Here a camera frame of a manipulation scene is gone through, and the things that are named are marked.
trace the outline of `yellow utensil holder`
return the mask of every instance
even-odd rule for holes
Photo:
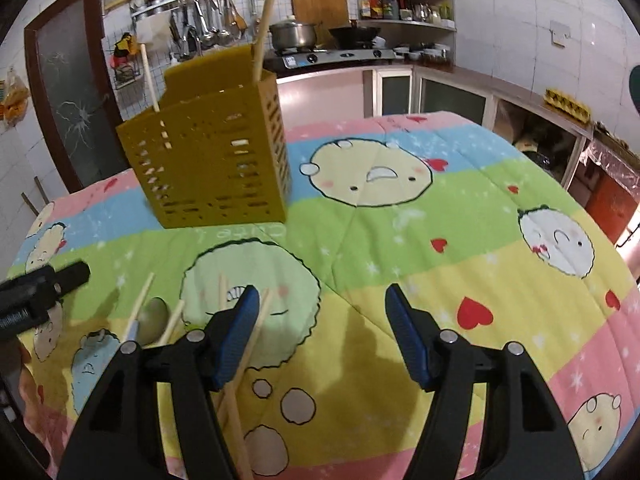
[[[284,222],[290,171],[276,76],[252,83],[251,46],[168,69],[159,112],[117,128],[165,228]]]

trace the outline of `colorful quilt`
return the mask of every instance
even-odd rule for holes
[[[275,291],[238,391],[259,477],[402,478],[432,395],[409,378],[386,320],[393,282],[474,344],[521,341],[593,477],[638,415],[640,297],[583,209],[499,136],[447,112],[304,126],[287,142],[286,224],[164,230],[132,171],[41,213],[11,275],[80,258],[92,272],[22,337],[50,473],[153,271],[149,297],[186,300],[174,340],[248,284]],[[460,478],[475,467],[484,395],[478,386]],[[169,468],[184,476],[168,390],[160,397]]]

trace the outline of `pot lid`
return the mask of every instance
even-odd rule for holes
[[[287,16],[286,20],[282,20],[281,22],[273,23],[269,28],[288,28],[288,27],[313,27],[310,23],[299,22],[296,19],[295,14],[291,14]]]

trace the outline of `cartoon face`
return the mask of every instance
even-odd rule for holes
[[[520,212],[520,231],[531,251],[550,266],[584,278],[593,267],[593,245],[564,213],[542,206]]]
[[[49,263],[49,260],[58,252],[64,244],[64,234],[66,226],[61,223],[53,224],[44,231],[38,243],[29,253],[27,263],[24,266],[26,272],[37,269]]]
[[[58,339],[62,333],[62,305],[56,306],[48,311],[49,321],[41,324],[33,335],[33,351],[39,361],[44,361],[58,344]]]
[[[587,400],[569,421],[582,469],[600,464],[613,447],[620,428],[620,396],[598,394]]]
[[[42,211],[40,211],[40,214],[36,216],[36,219],[33,221],[33,224],[31,225],[31,229],[29,229],[29,232],[27,233],[26,237],[28,238],[30,236],[33,236],[40,229],[42,229],[42,226],[47,223],[47,220],[49,220],[51,213],[53,213],[53,202],[49,202],[46,206],[42,208]]]
[[[225,290],[220,290],[221,283]],[[241,240],[201,254],[182,280],[184,320],[206,325],[218,310],[235,306],[247,285],[253,285],[260,294],[267,288],[272,292],[270,314],[264,320],[249,366],[279,366],[316,325],[320,285],[300,260],[278,245]]]
[[[74,409],[80,413],[102,372],[120,347],[118,338],[106,329],[82,336],[71,363]]]
[[[322,145],[300,172],[325,197],[366,207],[410,202],[433,181],[430,168],[397,144],[361,139]]]

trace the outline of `plastic bag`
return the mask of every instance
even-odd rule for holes
[[[22,82],[14,67],[9,69],[4,82],[4,119],[9,126],[15,126],[15,123],[21,121],[27,111],[27,99],[29,97],[29,89]]]

